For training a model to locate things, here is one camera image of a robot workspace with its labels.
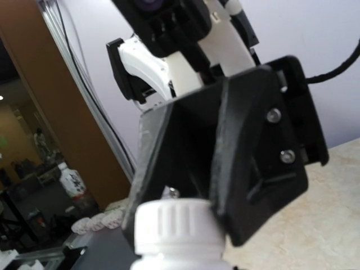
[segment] screw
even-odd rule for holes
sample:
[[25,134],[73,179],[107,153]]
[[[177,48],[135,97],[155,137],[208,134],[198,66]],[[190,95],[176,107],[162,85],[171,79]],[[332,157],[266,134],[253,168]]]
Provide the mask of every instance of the screw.
[[281,89],[280,89],[281,93],[286,93],[286,91],[287,91],[287,86],[281,87]]
[[173,199],[180,198],[180,192],[178,190],[176,190],[175,188],[171,187],[170,188],[170,197]]
[[268,120],[268,122],[270,122],[272,124],[279,123],[281,120],[280,110],[277,108],[273,108],[273,109],[269,110],[268,114],[266,115],[266,119]]
[[213,20],[214,20],[214,22],[215,22],[216,24],[218,24],[219,22],[221,22],[221,19],[220,19],[219,14],[218,14],[217,12],[213,12],[213,13],[211,14],[211,17],[213,18]]
[[295,153],[293,150],[284,150],[280,153],[280,160],[285,164],[291,164],[295,161]]

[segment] black 3d-printed bracket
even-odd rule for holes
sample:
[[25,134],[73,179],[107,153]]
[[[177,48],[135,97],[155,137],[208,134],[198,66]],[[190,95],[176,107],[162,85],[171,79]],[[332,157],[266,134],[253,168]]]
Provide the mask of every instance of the black 3d-printed bracket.
[[222,78],[152,109],[143,114],[140,133],[123,222],[130,244],[137,207],[161,198],[166,185],[181,197],[209,199],[232,243],[243,245],[307,190],[305,165],[329,159],[294,57]]
[[197,43],[212,28],[203,1],[112,1],[154,56],[163,58],[181,52],[194,71],[211,78],[210,61]]
[[132,76],[125,70],[119,55],[119,47],[123,43],[124,41],[118,38],[106,45],[114,79],[127,100],[136,100],[144,104],[145,93],[148,93],[151,87],[143,79]]

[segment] white wall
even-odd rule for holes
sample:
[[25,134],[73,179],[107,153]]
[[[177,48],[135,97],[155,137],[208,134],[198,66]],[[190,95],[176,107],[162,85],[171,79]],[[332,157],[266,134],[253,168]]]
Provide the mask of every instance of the white wall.
[[[140,112],[115,83],[105,44],[132,31],[110,0],[58,0],[72,45],[83,55],[102,106],[131,151],[137,153]],[[360,1],[242,0],[260,44],[262,62],[297,56],[310,77],[337,67],[360,38]],[[74,26],[78,32],[76,39]],[[345,74],[311,86],[329,147],[360,137],[360,61]]]
[[[307,77],[340,65],[360,39],[360,1],[242,0],[262,62],[299,58]],[[329,147],[360,137],[360,59],[341,76],[311,87]]]
[[108,42],[129,38],[133,33],[131,27],[110,0],[58,0],[58,3],[71,46],[87,69],[98,100],[136,156],[140,111],[123,97],[106,50]]

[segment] bolt head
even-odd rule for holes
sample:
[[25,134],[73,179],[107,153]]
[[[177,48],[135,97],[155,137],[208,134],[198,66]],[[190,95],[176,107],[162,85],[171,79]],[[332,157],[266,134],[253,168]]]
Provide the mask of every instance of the bolt head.
[[180,198],[180,192],[177,189],[171,187],[170,188],[170,197],[173,199],[178,199],[178,198]]
[[295,152],[293,150],[284,150],[280,153],[280,160],[285,164],[292,164],[295,161]]
[[266,119],[269,123],[277,124],[281,120],[281,112],[278,108],[272,108],[266,115]]

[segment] marble countertop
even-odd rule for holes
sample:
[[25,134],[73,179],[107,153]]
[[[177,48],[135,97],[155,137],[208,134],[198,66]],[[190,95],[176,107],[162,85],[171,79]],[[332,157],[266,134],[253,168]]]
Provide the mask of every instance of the marble countertop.
[[224,258],[248,270],[360,270],[360,139],[307,167],[309,190]]

